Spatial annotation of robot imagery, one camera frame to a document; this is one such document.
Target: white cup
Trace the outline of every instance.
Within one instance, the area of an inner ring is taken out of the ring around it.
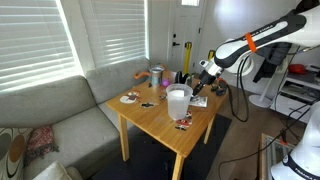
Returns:
[[[192,88],[185,84],[171,84],[166,92],[169,117],[173,120],[183,119],[188,110]]]

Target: window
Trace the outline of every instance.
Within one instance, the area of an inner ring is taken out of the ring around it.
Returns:
[[[79,0],[96,67],[146,58],[144,0]]]
[[[55,0],[0,1],[0,93],[81,72]]]
[[[199,6],[200,0],[182,0],[181,5],[184,6]]]

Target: small object on table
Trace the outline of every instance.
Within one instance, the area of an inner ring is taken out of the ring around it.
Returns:
[[[179,130],[183,130],[183,131],[187,130],[187,128],[185,126],[182,126],[182,125],[177,125],[175,128],[179,129]]]
[[[188,77],[189,77],[188,73],[186,73],[185,75],[182,76],[182,72],[179,71],[179,72],[177,72],[177,74],[175,76],[175,83],[176,84],[185,84]]]
[[[152,86],[159,86],[162,82],[164,67],[162,65],[153,65],[149,68]]]
[[[191,97],[189,105],[198,107],[207,107],[208,97],[193,96]]]
[[[228,90],[227,82],[222,78],[217,78],[216,79],[216,83],[217,83],[217,85],[216,86],[212,86],[211,91],[212,92],[216,92],[217,96],[224,95]]]
[[[125,104],[132,104],[139,98],[140,92],[138,91],[131,91],[126,96],[122,96],[120,98],[120,102]]]
[[[188,128],[192,124],[192,114],[191,111],[187,111],[186,116],[183,119],[179,119],[176,123],[184,128]]]
[[[162,79],[162,86],[163,87],[168,87],[170,85],[169,79]]]
[[[152,104],[152,103],[142,103],[141,104],[141,107],[144,107],[144,108],[150,108],[150,107],[153,107],[154,106],[154,104]]]
[[[167,93],[159,96],[160,99],[165,99],[166,97],[167,97]]]

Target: gray couch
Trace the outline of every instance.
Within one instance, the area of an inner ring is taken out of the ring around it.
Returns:
[[[116,113],[104,103],[144,81],[132,75],[148,67],[147,60],[121,62],[87,72],[86,78],[74,76],[1,95],[0,127],[52,125],[59,146],[60,152],[27,166],[24,179],[32,179],[54,161],[77,168],[83,178],[97,171],[97,163],[120,147]],[[131,124],[128,130],[129,137],[139,133]]]

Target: tabletop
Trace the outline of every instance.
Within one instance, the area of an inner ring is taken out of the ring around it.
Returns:
[[[164,78],[169,78],[171,82],[173,76],[172,72],[164,72]],[[198,82],[199,80],[193,79],[193,87]],[[119,94],[107,101],[106,105],[177,154],[187,157],[208,127],[209,122],[215,117],[227,93],[217,96],[211,92],[211,86],[205,86],[199,95],[208,97],[207,107],[189,106],[188,110],[192,113],[192,125],[186,131],[182,131],[175,128],[176,122],[168,116],[167,100],[159,98],[165,94],[165,87],[150,87],[149,83],[146,81]],[[140,93],[135,103],[120,102],[122,96],[132,91]],[[141,107],[141,103],[146,102],[153,103],[155,106]]]

